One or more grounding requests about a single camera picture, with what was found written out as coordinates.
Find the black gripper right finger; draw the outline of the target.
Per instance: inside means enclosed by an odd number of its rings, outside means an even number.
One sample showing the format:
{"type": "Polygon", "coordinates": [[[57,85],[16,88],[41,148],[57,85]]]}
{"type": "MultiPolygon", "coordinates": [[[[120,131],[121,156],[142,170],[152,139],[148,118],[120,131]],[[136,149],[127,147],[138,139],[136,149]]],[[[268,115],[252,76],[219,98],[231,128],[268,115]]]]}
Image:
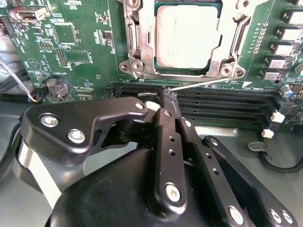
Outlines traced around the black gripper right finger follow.
{"type": "Polygon", "coordinates": [[[197,171],[204,206],[214,227],[297,227],[294,215],[217,138],[201,139],[181,116],[177,94],[169,98],[179,118],[184,156],[197,171]]]}

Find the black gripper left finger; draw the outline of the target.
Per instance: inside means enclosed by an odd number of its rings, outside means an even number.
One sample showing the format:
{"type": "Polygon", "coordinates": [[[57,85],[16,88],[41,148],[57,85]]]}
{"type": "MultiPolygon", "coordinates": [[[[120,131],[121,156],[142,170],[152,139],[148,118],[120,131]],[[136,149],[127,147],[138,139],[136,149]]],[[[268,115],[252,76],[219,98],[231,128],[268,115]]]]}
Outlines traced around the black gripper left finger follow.
{"type": "Polygon", "coordinates": [[[170,90],[147,103],[120,97],[31,107],[22,117],[17,160],[54,208],[63,191],[84,177],[91,149],[106,140],[114,124],[132,120],[142,127],[148,116],[158,135],[159,179],[153,197],[162,211],[181,214],[187,206],[185,179],[164,180],[165,161],[181,147],[181,136],[175,131],[181,113],[177,94],[170,90]]]}

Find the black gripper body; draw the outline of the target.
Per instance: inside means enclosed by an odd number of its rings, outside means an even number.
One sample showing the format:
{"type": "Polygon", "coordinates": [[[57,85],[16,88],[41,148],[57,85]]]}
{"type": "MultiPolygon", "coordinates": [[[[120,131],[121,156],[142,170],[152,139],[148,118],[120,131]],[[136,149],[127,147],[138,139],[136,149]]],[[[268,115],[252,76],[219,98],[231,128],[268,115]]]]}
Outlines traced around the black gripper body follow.
{"type": "Polygon", "coordinates": [[[184,165],[187,208],[164,219],[150,210],[155,154],[134,150],[69,186],[46,223],[48,227],[224,227],[210,206],[200,175],[184,165]]]}

